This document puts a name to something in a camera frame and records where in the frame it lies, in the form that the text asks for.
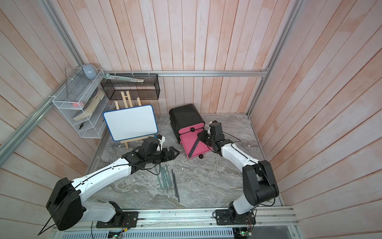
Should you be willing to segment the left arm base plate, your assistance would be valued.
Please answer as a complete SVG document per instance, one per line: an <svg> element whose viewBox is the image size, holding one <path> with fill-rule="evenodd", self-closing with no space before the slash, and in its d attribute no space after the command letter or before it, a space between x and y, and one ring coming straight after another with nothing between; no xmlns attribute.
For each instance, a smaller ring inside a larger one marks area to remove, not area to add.
<svg viewBox="0 0 382 239"><path fill-rule="evenodd" d="M116 213L116 215L109 222L97 222L96 228L135 228L138 220L139 212L128 211L122 213Z"/></svg>

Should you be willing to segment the black drawer cabinet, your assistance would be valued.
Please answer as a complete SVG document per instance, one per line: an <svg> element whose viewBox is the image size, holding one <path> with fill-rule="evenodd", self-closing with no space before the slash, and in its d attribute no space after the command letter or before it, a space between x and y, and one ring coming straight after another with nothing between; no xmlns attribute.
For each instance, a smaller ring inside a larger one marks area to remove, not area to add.
<svg viewBox="0 0 382 239"><path fill-rule="evenodd" d="M194 125L200 122L204 122L202 116L194 106L194 104L188 104L180 107L176 107L169 110L170 125L176 136L178 143L181 142L178 131L186 126Z"/></svg>

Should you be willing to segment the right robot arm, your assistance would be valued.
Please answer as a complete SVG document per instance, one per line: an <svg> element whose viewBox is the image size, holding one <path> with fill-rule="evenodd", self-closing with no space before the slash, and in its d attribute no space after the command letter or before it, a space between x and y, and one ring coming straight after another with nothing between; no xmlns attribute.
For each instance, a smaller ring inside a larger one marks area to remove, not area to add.
<svg viewBox="0 0 382 239"><path fill-rule="evenodd" d="M242 173L243 195L230 206L235 214L243 215L279 196L274 172L268 161L252 158L234 142L225 139L223 134L210 135L207 130L203 130L198 134L198 139L213 152L233 163Z"/></svg>

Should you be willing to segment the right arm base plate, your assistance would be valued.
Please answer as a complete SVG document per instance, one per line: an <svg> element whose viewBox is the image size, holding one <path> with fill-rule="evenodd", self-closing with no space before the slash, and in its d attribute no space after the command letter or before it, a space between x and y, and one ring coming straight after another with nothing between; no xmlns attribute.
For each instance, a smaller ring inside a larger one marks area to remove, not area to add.
<svg viewBox="0 0 382 239"><path fill-rule="evenodd" d="M253 211L244 214L237 214L233 208L215 210L213 218L219 226L227 225L255 225L255 215Z"/></svg>

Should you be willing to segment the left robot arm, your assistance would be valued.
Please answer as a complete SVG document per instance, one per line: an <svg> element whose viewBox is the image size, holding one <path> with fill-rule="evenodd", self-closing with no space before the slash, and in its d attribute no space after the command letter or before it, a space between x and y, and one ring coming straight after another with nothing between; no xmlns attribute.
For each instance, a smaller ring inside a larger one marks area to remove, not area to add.
<svg viewBox="0 0 382 239"><path fill-rule="evenodd" d="M171 161L179 154L180 152L172 146L162 150L156 149L154 152L135 149L89 175L74 180L60 179L46 205L50 219L60 231L82 222L97 221L112 227L125 225L125 214L116 202L94 203L87 199L118 179L139 170L146 170L147 164L157 165Z"/></svg>

